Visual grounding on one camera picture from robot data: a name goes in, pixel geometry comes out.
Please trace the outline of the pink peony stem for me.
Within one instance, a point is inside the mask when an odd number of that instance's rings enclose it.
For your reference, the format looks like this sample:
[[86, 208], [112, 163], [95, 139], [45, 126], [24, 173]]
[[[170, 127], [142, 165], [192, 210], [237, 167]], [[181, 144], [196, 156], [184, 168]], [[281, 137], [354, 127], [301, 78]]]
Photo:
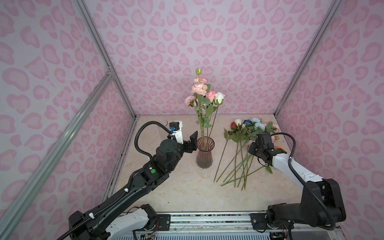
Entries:
[[199, 105], [196, 95], [188, 96], [185, 100], [185, 103], [188, 108], [196, 108]]

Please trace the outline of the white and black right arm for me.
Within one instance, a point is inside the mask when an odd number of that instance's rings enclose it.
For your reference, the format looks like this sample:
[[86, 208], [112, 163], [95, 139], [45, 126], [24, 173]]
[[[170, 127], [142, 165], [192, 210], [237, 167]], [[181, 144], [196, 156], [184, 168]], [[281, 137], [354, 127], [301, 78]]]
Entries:
[[301, 201], [296, 204], [268, 206], [267, 223], [277, 226], [282, 222], [294, 222], [311, 227], [330, 227], [346, 220], [347, 214], [339, 184], [325, 179], [297, 163], [285, 150], [276, 149], [273, 143], [251, 143], [249, 154], [284, 173], [302, 190]]

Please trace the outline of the pink rose bud spray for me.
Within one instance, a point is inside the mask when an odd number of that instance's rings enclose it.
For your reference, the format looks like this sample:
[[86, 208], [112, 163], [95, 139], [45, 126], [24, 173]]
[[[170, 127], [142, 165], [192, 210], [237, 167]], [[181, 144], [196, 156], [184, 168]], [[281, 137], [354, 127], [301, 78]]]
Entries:
[[204, 139], [207, 135], [205, 129], [210, 128], [211, 115], [214, 110], [213, 104], [208, 98], [206, 93], [209, 92], [211, 86], [207, 83], [207, 80], [202, 77], [203, 70], [200, 68], [196, 69], [197, 77], [193, 81], [192, 95], [196, 95], [198, 98], [198, 106], [193, 108], [198, 116], [198, 124], [200, 125], [201, 138]]

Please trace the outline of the pink rose stem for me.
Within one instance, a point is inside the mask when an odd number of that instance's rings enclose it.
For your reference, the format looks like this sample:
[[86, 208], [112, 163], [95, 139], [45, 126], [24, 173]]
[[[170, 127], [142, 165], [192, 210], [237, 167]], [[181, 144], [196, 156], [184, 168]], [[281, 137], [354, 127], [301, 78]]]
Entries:
[[216, 92], [214, 91], [209, 91], [206, 93], [206, 98], [208, 98], [210, 100], [210, 102], [212, 103], [216, 97]]

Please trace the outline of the white rose stem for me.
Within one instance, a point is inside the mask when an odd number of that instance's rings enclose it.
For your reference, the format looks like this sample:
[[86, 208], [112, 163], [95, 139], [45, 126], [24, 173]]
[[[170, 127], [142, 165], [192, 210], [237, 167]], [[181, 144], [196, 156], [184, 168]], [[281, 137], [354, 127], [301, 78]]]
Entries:
[[223, 93], [220, 93], [220, 92], [216, 93], [216, 95], [214, 97], [214, 105], [215, 105], [216, 109], [214, 111], [215, 115], [214, 115], [214, 120], [213, 120], [213, 123], [212, 123], [211, 130], [209, 132], [209, 137], [212, 134], [212, 131], [213, 131], [213, 128], [214, 128], [214, 125], [215, 125], [215, 121], [216, 121], [216, 118], [217, 118], [217, 115], [218, 115], [218, 112], [219, 112], [219, 108], [223, 104], [224, 99], [225, 99], [225, 95]]

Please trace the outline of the white rose spray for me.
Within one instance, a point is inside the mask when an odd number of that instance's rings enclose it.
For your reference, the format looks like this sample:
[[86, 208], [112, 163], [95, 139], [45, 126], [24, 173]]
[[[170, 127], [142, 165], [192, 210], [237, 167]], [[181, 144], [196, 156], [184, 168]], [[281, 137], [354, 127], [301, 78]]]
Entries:
[[243, 124], [243, 121], [241, 119], [235, 119], [235, 124], [237, 127], [241, 126]]

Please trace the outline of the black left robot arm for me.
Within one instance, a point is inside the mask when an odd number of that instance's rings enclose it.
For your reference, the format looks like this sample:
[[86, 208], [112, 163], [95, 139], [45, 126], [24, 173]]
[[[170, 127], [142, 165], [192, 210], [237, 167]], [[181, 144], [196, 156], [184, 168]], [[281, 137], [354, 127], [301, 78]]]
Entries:
[[156, 154], [142, 168], [131, 174], [123, 188], [93, 209], [85, 213], [73, 213], [69, 218], [70, 229], [59, 239], [70, 237], [72, 240], [105, 240], [110, 237], [112, 234], [107, 232], [107, 227], [129, 206], [168, 179], [183, 154], [197, 150], [197, 141], [198, 132], [194, 132], [189, 141], [181, 144], [173, 139], [163, 140], [156, 149]]

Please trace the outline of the pink ribbed glass vase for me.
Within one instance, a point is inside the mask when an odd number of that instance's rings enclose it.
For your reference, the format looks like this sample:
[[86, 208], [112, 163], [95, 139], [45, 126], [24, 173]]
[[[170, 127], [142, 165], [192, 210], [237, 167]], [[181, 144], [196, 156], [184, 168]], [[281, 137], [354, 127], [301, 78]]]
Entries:
[[212, 150], [215, 147], [215, 142], [210, 137], [200, 138], [198, 140], [198, 155], [196, 163], [202, 169], [208, 169], [213, 164]]

